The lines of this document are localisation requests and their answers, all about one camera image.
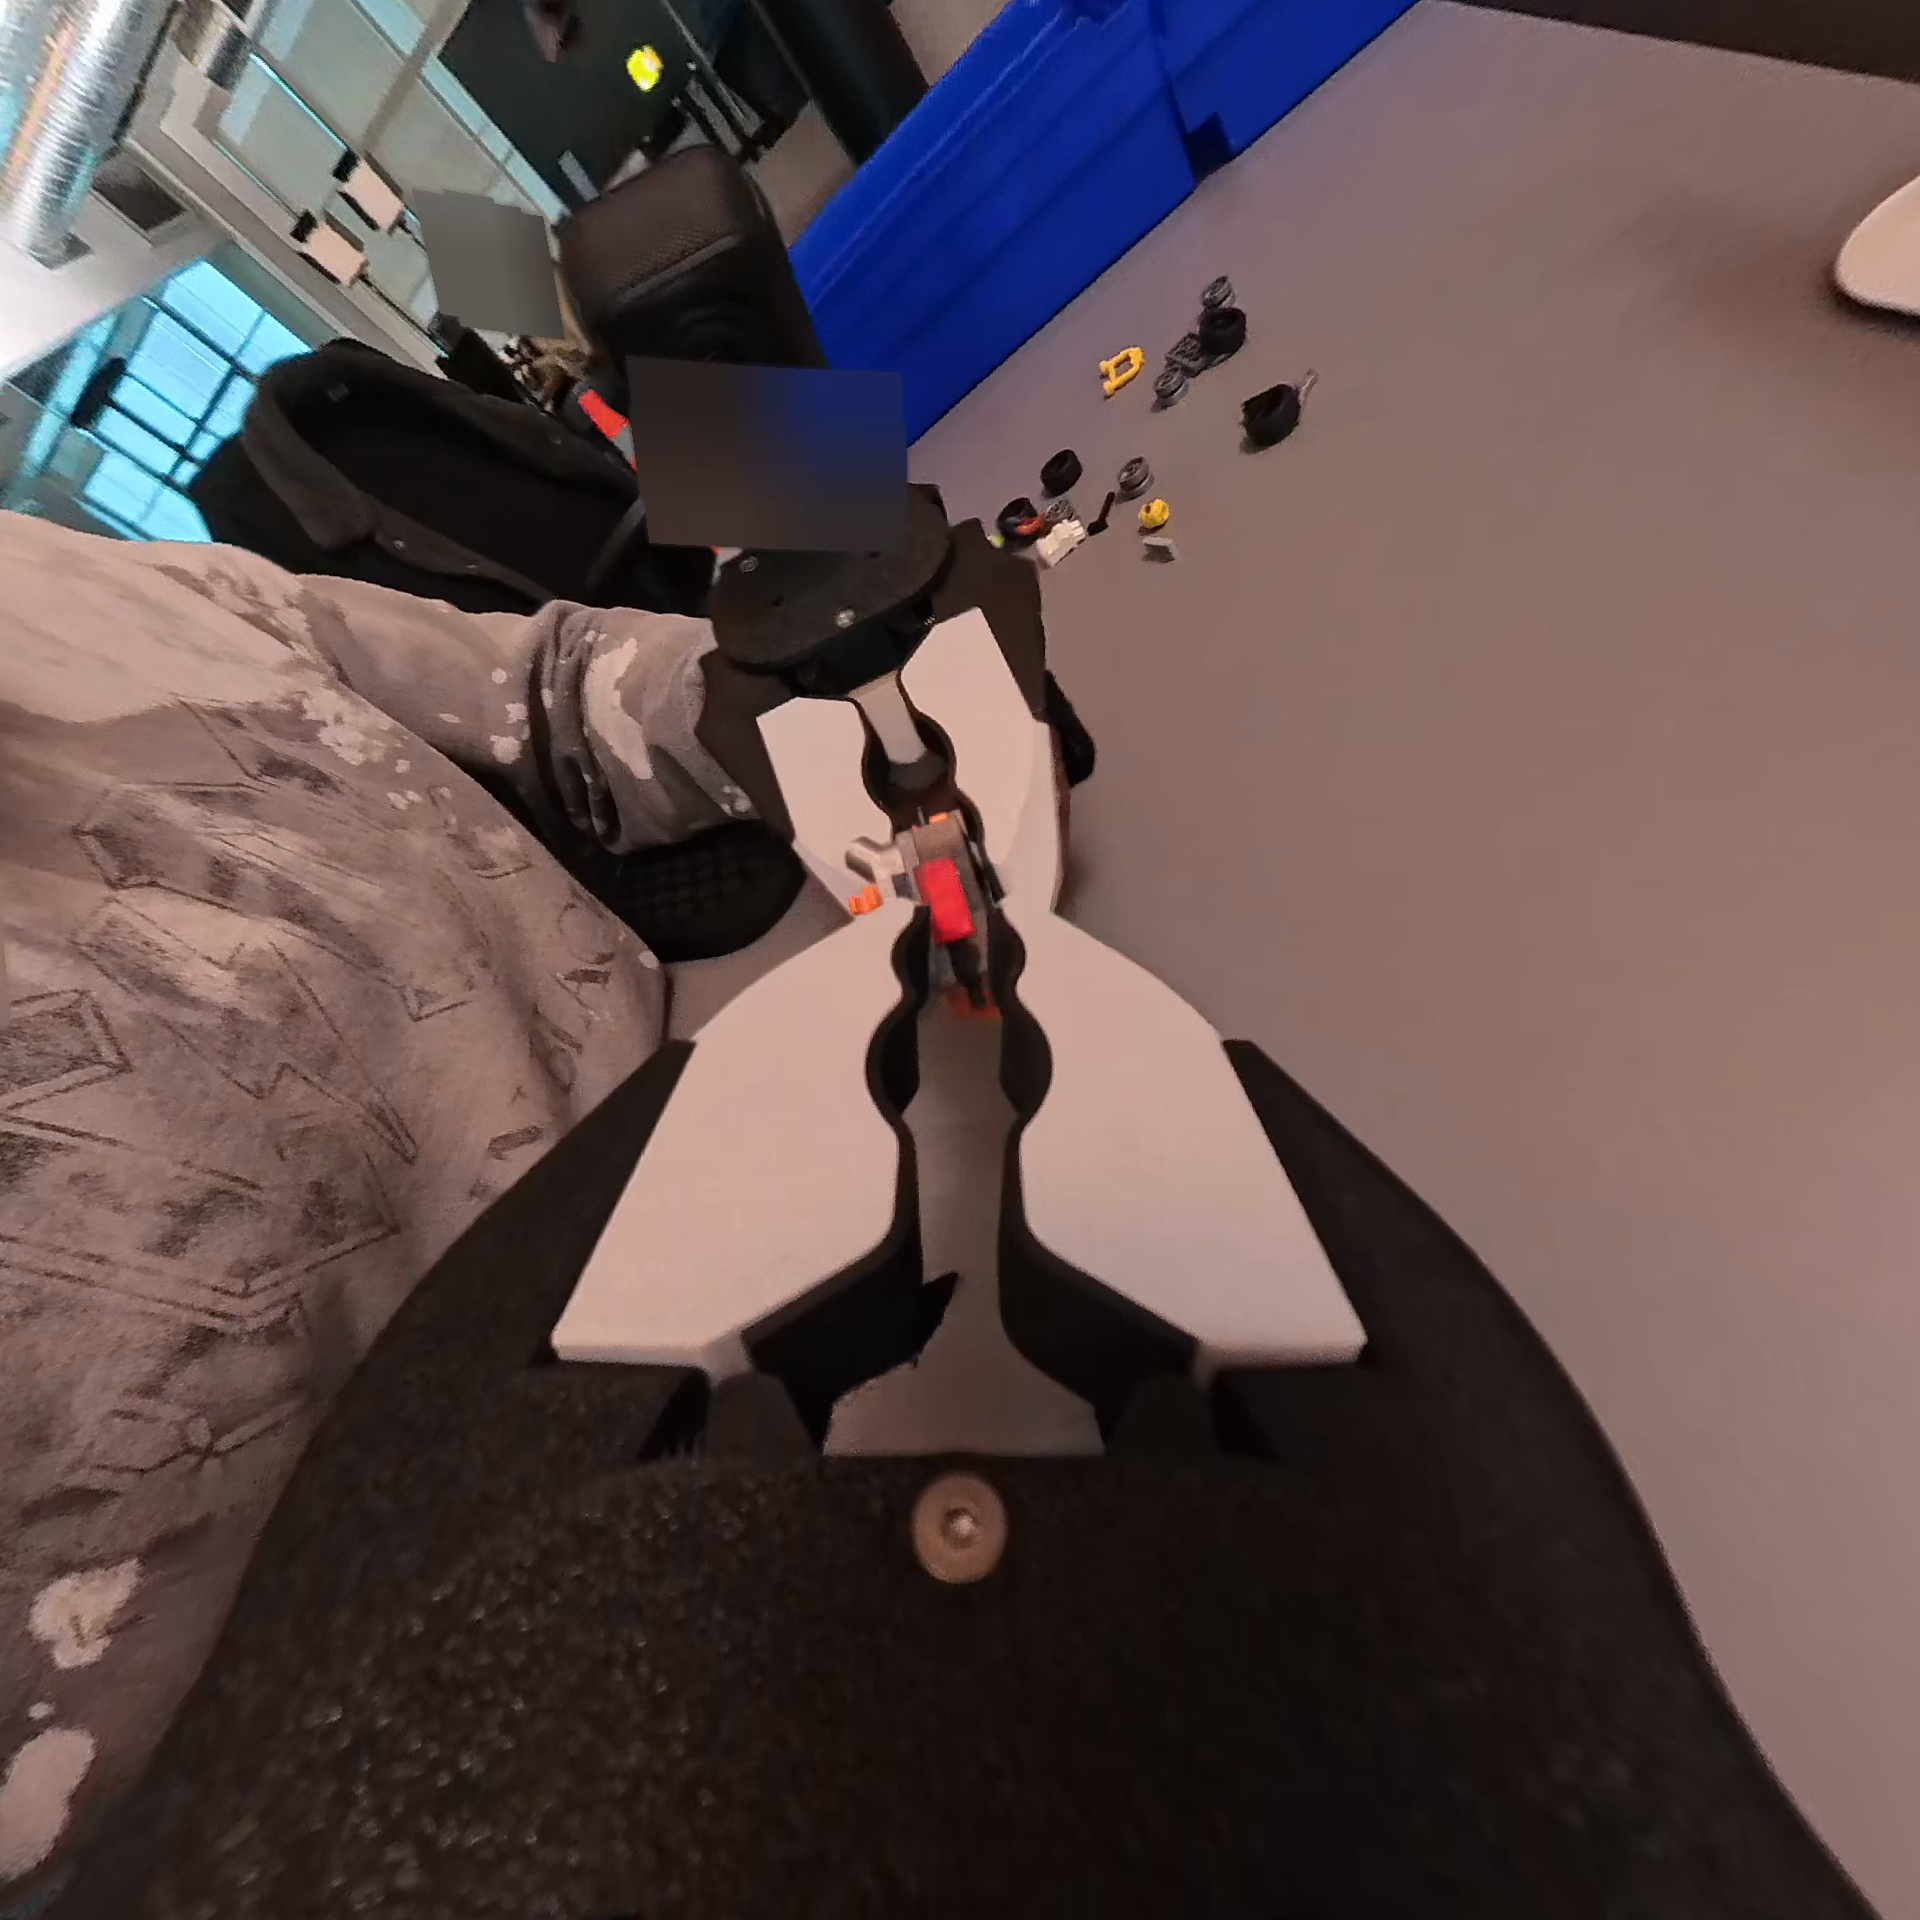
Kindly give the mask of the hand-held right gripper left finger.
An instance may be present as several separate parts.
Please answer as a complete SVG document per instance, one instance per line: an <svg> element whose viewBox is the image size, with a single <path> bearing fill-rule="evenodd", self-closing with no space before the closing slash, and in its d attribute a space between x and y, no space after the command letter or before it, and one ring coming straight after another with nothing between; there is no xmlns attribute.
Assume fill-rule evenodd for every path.
<svg viewBox="0 0 1920 1920"><path fill-rule="evenodd" d="M837 1403L941 1326L923 1274L918 1089L928 912L891 899L732 995L559 1317L562 1361L763 1370Z"/></svg>

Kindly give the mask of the black textured pad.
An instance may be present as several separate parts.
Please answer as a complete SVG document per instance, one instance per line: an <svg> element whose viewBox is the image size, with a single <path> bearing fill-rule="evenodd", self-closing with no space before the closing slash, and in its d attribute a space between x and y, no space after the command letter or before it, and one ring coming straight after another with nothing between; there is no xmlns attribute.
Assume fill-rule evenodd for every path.
<svg viewBox="0 0 1920 1920"><path fill-rule="evenodd" d="M803 890L803 861L760 824L617 854L604 900L659 963L706 963L758 942Z"/></svg>

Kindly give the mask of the white book stand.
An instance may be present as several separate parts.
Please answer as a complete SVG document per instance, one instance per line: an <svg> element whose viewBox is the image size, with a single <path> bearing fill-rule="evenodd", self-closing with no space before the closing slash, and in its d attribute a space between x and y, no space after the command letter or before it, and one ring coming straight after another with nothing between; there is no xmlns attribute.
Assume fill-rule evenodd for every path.
<svg viewBox="0 0 1920 1920"><path fill-rule="evenodd" d="M1841 299L1915 321L1915 201L1920 181L1906 181L1847 231L1832 268Z"/></svg>

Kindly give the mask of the black office chair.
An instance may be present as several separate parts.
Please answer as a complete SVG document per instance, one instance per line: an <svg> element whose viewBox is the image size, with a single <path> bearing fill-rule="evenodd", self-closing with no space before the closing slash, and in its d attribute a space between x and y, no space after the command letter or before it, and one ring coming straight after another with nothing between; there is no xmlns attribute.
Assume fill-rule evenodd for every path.
<svg viewBox="0 0 1920 1920"><path fill-rule="evenodd" d="M260 375L190 504L211 541L457 610L685 610L608 443L366 342Z"/></svg>

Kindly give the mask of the orange white lego car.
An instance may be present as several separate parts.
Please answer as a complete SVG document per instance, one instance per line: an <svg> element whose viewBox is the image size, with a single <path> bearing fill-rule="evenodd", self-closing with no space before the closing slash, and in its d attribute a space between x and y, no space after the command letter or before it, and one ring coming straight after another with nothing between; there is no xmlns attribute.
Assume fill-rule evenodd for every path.
<svg viewBox="0 0 1920 1920"><path fill-rule="evenodd" d="M923 813L891 836L852 838L845 869L858 874L849 915L862 916L889 899L923 915L928 987L950 1013L999 1016L988 975L988 915L999 904L999 877L963 806Z"/></svg>

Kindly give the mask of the person's left forearm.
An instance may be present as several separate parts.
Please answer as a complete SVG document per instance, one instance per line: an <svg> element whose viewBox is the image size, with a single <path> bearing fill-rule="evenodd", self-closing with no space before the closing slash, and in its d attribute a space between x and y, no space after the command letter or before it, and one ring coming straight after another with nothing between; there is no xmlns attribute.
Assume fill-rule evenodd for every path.
<svg viewBox="0 0 1920 1920"><path fill-rule="evenodd" d="M527 616L451 610L445 630L448 758L545 842L635 854L763 819L701 741L707 625L555 602Z"/></svg>

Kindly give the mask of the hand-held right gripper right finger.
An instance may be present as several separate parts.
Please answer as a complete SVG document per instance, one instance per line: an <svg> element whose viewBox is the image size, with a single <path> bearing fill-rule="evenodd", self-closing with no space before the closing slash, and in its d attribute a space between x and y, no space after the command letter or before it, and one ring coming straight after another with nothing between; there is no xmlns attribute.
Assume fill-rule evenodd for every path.
<svg viewBox="0 0 1920 1920"><path fill-rule="evenodd" d="M995 909L999 1320L1083 1403L1369 1342L1221 1031L1034 900Z"/></svg>

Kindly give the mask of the black monitor screen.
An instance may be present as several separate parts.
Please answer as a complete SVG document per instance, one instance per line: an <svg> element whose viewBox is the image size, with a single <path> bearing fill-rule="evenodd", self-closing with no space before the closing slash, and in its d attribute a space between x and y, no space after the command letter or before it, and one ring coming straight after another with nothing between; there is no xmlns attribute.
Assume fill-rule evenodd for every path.
<svg viewBox="0 0 1920 1920"><path fill-rule="evenodd" d="M672 3L465 3L440 69L564 201L588 201L680 125L745 134Z"/></svg>

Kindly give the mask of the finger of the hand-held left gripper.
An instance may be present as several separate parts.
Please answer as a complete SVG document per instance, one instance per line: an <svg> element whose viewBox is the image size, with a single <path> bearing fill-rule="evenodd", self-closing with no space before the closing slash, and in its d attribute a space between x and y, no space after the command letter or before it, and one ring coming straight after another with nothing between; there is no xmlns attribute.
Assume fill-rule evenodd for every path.
<svg viewBox="0 0 1920 1920"><path fill-rule="evenodd" d="M999 888L1016 909L1059 912L1064 842L1051 727L1027 711L986 613L933 625L900 669L900 692L942 735Z"/></svg>
<svg viewBox="0 0 1920 1920"><path fill-rule="evenodd" d="M808 877L862 916L876 904L918 893L912 829L918 813L900 797L867 791L867 726L852 702L794 698L758 718L789 842Z"/></svg>

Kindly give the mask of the blue storage bin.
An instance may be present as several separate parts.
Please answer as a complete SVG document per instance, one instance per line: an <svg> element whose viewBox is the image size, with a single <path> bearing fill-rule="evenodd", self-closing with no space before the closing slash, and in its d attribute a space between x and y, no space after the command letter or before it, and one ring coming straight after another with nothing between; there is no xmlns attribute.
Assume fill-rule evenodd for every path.
<svg viewBox="0 0 1920 1920"><path fill-rule="evenodd" d="M789 241L829 362L907 440L1406 3L1006 3Z"/></svg>

